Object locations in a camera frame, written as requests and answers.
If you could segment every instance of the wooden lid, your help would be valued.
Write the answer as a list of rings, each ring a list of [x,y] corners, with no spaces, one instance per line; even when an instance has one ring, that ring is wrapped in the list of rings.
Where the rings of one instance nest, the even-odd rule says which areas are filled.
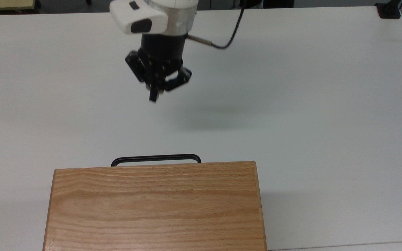
[[[44,251],[266,251],[255,162],[58,169]]]

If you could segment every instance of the black metal handle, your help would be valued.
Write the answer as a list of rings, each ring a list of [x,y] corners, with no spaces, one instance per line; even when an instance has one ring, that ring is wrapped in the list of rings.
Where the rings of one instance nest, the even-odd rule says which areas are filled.
[[[171,154],[171,155],[121,157],[115,159],[111,164],[111,166],[115,167],[120,163],[127,163],[127,162],[182,160],[182,159],[193,159],[196,160],[196,162],[201,163],[201,158],[196,154]]]

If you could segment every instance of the black cable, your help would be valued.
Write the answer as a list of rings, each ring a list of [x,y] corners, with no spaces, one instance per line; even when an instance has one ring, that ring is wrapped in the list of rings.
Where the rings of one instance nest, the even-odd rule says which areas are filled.
[[[213,47],[215,47],[217,49],[226,49],[230,46],[230,44],[233,41],[233,38],[235,38],[235,34],[237,33],[238,26],[240,25],[241,17],[243,17],[244,9],[246,9],[246,3],[247,3],[247,0],[244,0],[243,5],[241,6],[241,12],[240,12],[240,16],[238,17],[237,24],[235,26],[235,30],[233,30],[232,37],[230,38],[229,42],[225,46],[219,46],[219,45],[212,43]]]

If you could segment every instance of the wooden panel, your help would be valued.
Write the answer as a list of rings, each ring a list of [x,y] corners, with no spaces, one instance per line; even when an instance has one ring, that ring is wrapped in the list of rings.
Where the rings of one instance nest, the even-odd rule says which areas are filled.
[[[45,251],[266,251],[255,162],[58,169]]]
[[[5,9],[32,9],[35,0],[0,0],[0,10]]]

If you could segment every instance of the wood grain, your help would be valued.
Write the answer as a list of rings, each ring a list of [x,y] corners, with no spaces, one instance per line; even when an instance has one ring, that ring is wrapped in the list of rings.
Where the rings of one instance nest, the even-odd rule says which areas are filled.
[[[255,162],[58,169],[44,251],[266,251]]]
[[[35,0],[0,0],[0,10],[33,9]]]

